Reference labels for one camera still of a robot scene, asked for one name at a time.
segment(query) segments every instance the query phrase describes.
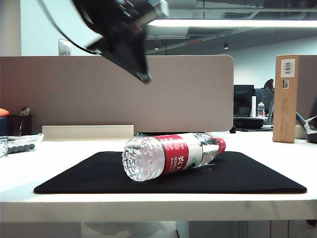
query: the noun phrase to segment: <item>barcode label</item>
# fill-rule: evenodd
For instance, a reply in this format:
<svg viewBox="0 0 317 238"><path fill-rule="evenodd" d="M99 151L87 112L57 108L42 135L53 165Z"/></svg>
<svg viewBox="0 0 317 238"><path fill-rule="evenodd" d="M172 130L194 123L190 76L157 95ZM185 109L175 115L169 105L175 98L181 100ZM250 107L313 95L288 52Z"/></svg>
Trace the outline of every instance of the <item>barcode label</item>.
<svg viewBox="0 0 317 238"><path fill-rule="evenodd" d="M290 62L285 63L285 73L291 73L291 66L292 64Z"/></svg>
<svg viewBox="0 0 317 238"><path fill-rule="evenodd" d="M281 77L295 77L295 59L282 59L281 61Z"/></svg>
<svg viewBox="0 0 317 238"><path fill-rule="evenodd" d="M289 89L289 80L283 80L283 89Z"/></svg>

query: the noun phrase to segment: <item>small water bottle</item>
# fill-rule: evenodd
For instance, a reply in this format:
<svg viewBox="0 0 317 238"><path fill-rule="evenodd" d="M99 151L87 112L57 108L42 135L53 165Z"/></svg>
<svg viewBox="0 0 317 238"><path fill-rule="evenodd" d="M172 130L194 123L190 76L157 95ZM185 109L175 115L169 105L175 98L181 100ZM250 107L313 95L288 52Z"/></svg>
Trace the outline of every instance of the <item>small water bottle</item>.
<svg viewBox="0 0 317 238"><path fill-rule="evenodd" d="M208 164L225 150L221 138L204 133L133 137L122 152L123 168L134 181L146 181Z"/></svg>
<svg viewBox="0 0 317 238"><path fill-rule="evenodd" d="M260 102L258 104L258 117L263 118L265 116L265 108L264 108L264 103Z"/></svg>

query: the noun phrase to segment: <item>white wall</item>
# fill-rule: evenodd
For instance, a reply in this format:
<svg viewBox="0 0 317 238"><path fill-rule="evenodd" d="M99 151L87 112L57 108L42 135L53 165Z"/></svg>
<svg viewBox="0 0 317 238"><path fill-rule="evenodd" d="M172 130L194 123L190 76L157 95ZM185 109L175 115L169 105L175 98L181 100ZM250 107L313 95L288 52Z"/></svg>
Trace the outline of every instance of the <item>white wall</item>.
<svg viewBox="0 0 317 238"><path fill-rule="evenodd" d="M20 0L0 0L0 55L21 55Z"/></svg>
<svg viewBox="0 0 317 238"><path fill-rule="evenodd" d="M234 83L254 84L261 88L270 78L275 80L275 59L278 55L317 55L317 37L228 51L234 59Z"/></svg>
<svg viewBox="0 0 317 238"><path fill-rule="evenodd" d="M44 0L57 25L74 42L88 46L99 37L90 30L70 0ZM37 0L21 0L21 36L23 56L56 56L58 39L65 39L49 22ZM89 55L72 46L72 55Z"/></svg>

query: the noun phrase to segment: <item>black pen cup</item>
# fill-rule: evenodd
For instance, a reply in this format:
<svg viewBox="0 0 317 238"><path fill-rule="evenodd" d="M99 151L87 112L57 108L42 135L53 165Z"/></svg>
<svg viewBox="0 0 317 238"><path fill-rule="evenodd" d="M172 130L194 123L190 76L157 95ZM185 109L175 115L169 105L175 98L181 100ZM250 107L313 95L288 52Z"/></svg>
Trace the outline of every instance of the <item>black pen cup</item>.
<svg viewBox="0 0 317 238"><path fill-rule="evenodd" d="M32 115L8 115L8 135L32 135Z"/></svg>

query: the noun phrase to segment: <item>computer monitor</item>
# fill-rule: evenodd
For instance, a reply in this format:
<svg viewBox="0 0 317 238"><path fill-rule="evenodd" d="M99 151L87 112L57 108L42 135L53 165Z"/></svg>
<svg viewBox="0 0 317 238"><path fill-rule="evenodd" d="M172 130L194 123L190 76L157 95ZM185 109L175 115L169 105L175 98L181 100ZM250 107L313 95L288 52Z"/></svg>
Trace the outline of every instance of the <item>computer monitor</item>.
<svg viewBox="0 0 317 238"><path fill-rule="evenodd" d="M264 108L265 108L265 114L268 114L269 106L274 99L273 94L265 90L264 88L256 88L254 92L255 92L255 96L257 97L257 105L260 102L263 102Z"/></svg>
<svg viewBox="0 0 317 238"><path fill-rule="evenodd" d="M233 116L249 117L252 108L254 85L234 85L233 92Z"/></svg>

